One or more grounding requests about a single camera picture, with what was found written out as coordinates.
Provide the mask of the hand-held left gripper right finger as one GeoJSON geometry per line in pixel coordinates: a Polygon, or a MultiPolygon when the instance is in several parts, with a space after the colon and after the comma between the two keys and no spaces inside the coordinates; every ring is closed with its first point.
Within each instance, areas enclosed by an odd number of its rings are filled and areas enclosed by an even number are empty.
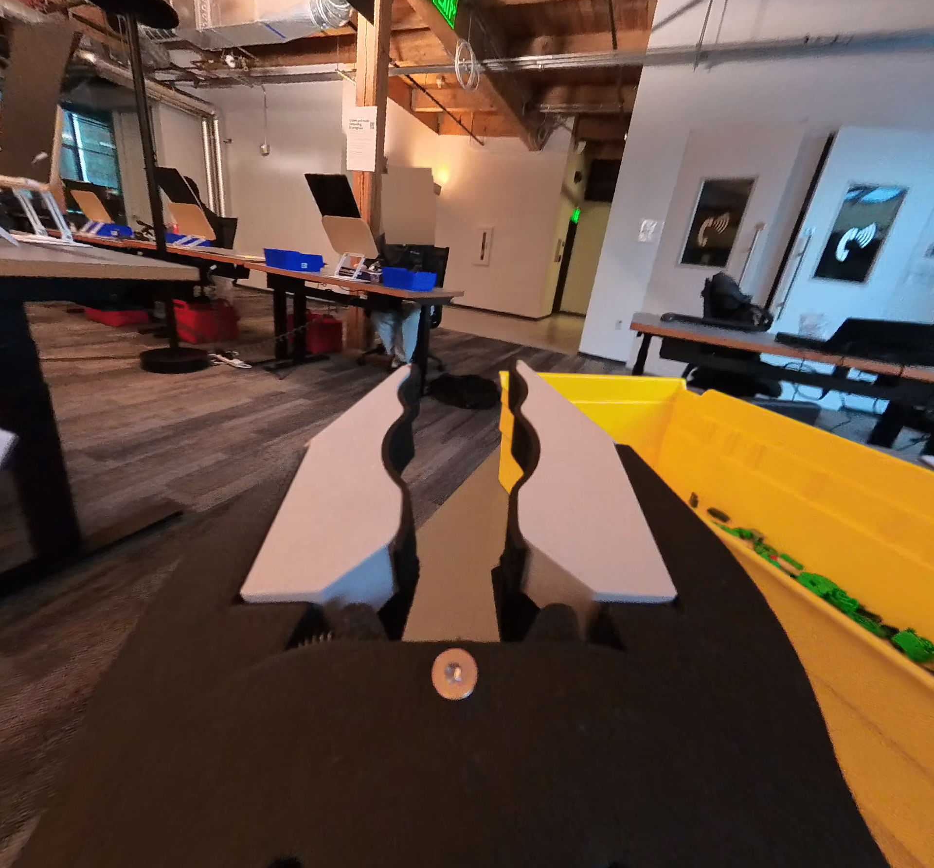
{"type": "Polygon", "coordinates": [[[566,605],[593,624],[609,605],[671,605],[677,592],[616,445],[525,362],[509,374],[511,453],[500,622],[566,605]]]}

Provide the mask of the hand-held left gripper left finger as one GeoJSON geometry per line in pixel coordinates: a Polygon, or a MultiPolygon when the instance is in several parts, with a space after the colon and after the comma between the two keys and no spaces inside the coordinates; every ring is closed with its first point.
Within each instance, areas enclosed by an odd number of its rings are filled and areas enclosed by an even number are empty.
{"type": "Polygon", "coordinates": [[[403,593],[419,383],[416,366],[391,372],[308,442],[241,586],[245,603],[385,607],[403,593]]]}

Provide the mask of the long wooden desk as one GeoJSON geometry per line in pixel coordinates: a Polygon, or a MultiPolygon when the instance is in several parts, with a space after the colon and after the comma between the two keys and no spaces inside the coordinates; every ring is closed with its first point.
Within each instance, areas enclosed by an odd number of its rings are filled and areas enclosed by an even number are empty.
{"type": "Polygon", "coordinates": [[[270,267],[263,262],[247,261],[243,257],[239,257],[238,262],[264,274],[273,295],[274,356],[264,361],[265,367],[279,372],[317,363],[330,356],[329,353],[310,353],[308,350],[306,331],[309,328],[309,301],[365,310],[372,297],[379,295],[391,301],[416,305],[419,309],[414,363],[421,376],[421,392],[426,391],[429,364],[431,361],[439,362],[430,349],[431,309],[450,304],[454,298],[461,296],[461,291],[443,288],[413,291],[391,288],[374,281],[270,267]]]}
{"type": "MultiPolygon", "coordinates": [[[[248,278],[251,272],[249,264],[251,262],[258,261],[258,257],[256,256],[240,255],[236,253],[236,251],[213,245],[212,247],[205,248],[175,248],[166,246],[166,253],[163,258],[175,264],[194,268],[198,273],[197,283],[189,285],[191,294],[188,295],[185,291],[180,291],[179,296],[173,298],[173,301],[192,301],[199,298],[228,301],[227,299],[220,299],[208,295],[208,290],[214,287],[216,278],[226,279],[232,283],[236,283],[240,279],[248,278]]],[[[172,317],[175,324],[175,332],[179,338],[174,309],[172,311],[172,317]]],[[[207,354],[211,352],[232,350],[236,351],[240,355],[238,350],[228,347],[229,343],[234,342],[235,341],[215,344],[190,345],[179,340],[181,347],[184,349],[192,349],[197,346],[208,346],[208,350],[206,352],[207,354]]],[[[209,362],[208,365],[217,369],[226,368],[213,367],[209,364],[209,362]]]]}

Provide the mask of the black bag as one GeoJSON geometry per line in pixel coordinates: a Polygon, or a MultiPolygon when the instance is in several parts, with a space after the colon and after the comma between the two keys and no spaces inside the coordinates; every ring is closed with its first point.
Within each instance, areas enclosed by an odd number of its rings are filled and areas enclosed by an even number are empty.
{"type": "Polygon", "coordinates": [[[497,384],[476,374],[442,373],[428,383],[426,396],[449,407],[468,410],[488,410],[500,405],[497,384]]]}

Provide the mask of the yellow plastic bin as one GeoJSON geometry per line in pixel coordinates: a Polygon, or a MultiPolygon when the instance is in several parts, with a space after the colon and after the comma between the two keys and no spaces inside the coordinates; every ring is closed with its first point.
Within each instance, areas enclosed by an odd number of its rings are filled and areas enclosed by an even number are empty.
{"type": "Polygon", "coordinates": [[[611,435],[677,596],[502,624],[493,571],[506,862],[932,866],[932,673],[706,514],[932,638],[932,474],[678,380],[543,378],[611,435]]]}

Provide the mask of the pile of green bricks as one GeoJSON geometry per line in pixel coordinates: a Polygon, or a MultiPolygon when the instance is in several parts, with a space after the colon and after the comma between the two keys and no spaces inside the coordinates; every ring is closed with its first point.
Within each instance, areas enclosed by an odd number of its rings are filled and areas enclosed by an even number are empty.
{"type": "Polygon", "coordinates": [[[913,664],[929,673],[933,672],[932,640],[920,635],[914,628],[899,628],[887,623],[830,578],[810,571],[791,555],[773,547],[762,532],[733,524],[727,512],[708,507],[706,514],[716,528],[740,541],[759,559],[797,582],[807,592],[833,607],[863,630],[888,643],[913,664]]]}

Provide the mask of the stand with beige board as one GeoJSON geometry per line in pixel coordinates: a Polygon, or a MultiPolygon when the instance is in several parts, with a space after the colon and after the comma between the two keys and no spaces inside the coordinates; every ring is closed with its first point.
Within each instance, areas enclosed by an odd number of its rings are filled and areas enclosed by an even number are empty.
{"type": "Polygon", "coordinates": [[[62,185],[69,211],[80,213],[91,223],[114,222],[114,217],[105,203],[106,188],[68,178],[62,181],[62,185]]]}
{"type": "Polygon", "coordinates": [[[321,214],[323,230],[337,261],[331,276],[376,283],[380,256],[368,224],[360,217],[356,198],[344,174],[305,174],[305,181],[321,214]]]}
{"type": "Polygon", "coordinates": [[[193,181],[170,167],[156,166],[156,181],[167,204],[172,225],[183,236],[194,237],[207,243],[216,240],[213,228],[199,192],[193,181]]]}

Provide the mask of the white paper notice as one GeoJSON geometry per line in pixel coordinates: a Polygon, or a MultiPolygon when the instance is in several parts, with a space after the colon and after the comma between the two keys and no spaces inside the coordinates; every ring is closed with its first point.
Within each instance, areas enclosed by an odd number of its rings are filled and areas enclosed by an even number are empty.
{"type": "Polygon", "coordinates": [[[345,165],[351,172],[372,174],[377,169],[378,115],[375,105],[344,110],[345,165]]]}

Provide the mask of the window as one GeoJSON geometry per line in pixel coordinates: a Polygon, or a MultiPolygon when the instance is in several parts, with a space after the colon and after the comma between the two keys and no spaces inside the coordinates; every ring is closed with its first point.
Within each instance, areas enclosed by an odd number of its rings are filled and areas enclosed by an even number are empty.
{"type": "Polygon", "coordinates": [[[123,194],[111,116],[105,111],[64,108],[61,175],[68,181],[123,194]]]}

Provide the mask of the metal ceiling pipe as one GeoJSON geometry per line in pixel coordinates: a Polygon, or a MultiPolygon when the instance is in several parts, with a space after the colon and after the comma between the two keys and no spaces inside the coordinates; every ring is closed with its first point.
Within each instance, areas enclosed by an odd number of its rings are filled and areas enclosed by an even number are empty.
{"type": "Polygon", "coordinates": [[[738,43],[697,43],[651,47],[644,52],[609,50],[568,52],[549,55],[491,57],[481,59],[475,71],[520,73],[573,70],[604,70],[625,67],[675,67],[682,65],[715,67],[728,63],[748,63],[807,57],[848,57],[872,54],[929,53],[933,50],[932,31],[894,33],[807,35],[769,41],[738,43]]]}

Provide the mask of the wooden desk with black frame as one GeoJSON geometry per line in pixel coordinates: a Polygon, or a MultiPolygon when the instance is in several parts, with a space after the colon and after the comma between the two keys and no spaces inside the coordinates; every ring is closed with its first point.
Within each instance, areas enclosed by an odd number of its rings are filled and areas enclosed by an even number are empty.
{"type": "Polygon", "coordinates": [[[884,403],[866,440],[878,449],[894,450],[913,421],[932,423],[931,367],[789,345],[768,332],[676,321],[671,315],[635,314],[629,329],[641,339],[630,367],[634,376],[644,375],[656,340],[661,361],[683,364],[692,373],[703,369],[884,403]]]}

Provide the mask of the phone symbol wall poster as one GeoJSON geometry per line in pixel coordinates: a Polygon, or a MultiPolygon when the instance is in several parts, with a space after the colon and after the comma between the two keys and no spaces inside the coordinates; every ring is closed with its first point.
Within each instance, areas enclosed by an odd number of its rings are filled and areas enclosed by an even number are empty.
{"type": "Polygon", "coordinates": [[[898,185],[849,185],[812,277],[866,283],[907,194],[898,185]]]}
{"type": "Polygon", "coordinates": [[[728,267],[755,182],[754,176],[701,180],[678,257],[680,266],[728,267]]]}

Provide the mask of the wooden post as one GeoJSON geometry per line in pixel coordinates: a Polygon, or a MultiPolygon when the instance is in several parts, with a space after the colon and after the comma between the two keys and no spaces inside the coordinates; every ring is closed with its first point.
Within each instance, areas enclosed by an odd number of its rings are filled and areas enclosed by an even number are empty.
{"type": "Polygon", "coordinates": [[[375,241],[383,231],[382,187],[386,169],[385,138],[389,93],[389,68],[393,0],[375,0],[372,20],[359,18],[355,74],[356,105],[376,108],[376,167],[373,172],[354,172],[353,190],[360,216],[375,241]]]}

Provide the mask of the silver air duct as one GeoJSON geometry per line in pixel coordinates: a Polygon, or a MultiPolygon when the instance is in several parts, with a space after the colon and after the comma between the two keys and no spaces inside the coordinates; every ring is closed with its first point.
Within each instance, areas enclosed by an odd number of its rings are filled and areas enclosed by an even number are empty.
{"type": "Polygon", "coordinates": [[[174,38],[204,50],[283,45],[344,27],[345,0],[173,0],[174,38]]]}

